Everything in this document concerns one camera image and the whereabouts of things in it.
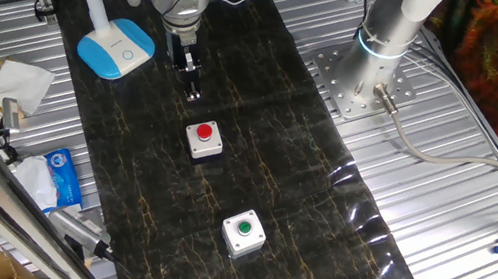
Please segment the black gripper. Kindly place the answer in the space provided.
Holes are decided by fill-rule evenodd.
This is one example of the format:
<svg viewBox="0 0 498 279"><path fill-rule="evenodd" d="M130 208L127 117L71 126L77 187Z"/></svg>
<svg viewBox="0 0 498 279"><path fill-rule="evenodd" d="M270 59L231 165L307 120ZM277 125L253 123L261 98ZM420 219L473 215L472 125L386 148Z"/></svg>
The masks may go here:
<svg viewBox="0 0 498 279"><path fill-rule="evenodd" d="M191 102L199 100L202 96L200 87L202 63L196 33L168 32L166 35L168 54L179 74L187 100Z"/></svg>

